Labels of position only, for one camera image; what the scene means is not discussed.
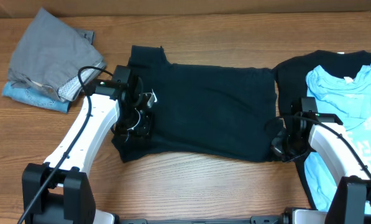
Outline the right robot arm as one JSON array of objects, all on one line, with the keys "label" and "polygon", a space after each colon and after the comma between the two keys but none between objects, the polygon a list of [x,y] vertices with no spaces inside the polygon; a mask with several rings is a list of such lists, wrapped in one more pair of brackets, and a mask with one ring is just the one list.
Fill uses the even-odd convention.
[{"label": "right robot arm", "polygon": [[337,184],[327,212],[287,208],[278,223],[371,223],[371,171],[349,141],[335,114],[320,113],[313,97],[291,104],[291,130],[282,129],[271,150],[283,162],[302,160],[317,152]]}]

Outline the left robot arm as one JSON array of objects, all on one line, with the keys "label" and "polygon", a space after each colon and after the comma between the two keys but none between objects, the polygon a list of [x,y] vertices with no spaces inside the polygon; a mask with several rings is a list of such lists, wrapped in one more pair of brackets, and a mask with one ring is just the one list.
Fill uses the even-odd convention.
[{"label": "left robot arm", "polygon": [[82,108],[66,136],[42,164],[30,163],[22,174],[24,212],[19,223],[119,223],[96,208],[89,172],[108,132],[119,145],[147,143],[152,130],[153,91],[145,92],[140,76],[118,65],[111,79],[86,84]]}]

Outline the black Nike t-shirt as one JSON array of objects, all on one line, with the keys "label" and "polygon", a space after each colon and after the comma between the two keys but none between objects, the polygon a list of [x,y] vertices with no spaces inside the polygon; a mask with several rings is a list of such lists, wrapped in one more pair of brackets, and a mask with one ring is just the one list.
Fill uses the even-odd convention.
[{"label": "black Nike t-shirt", "polygon": [[133,46],[129,68],[153,91],[148,138],[115,134],[123,162],[161,152],[197,152],[250,162],[275,161],[275,79],[268,68],[170,63],[162,48]]}]

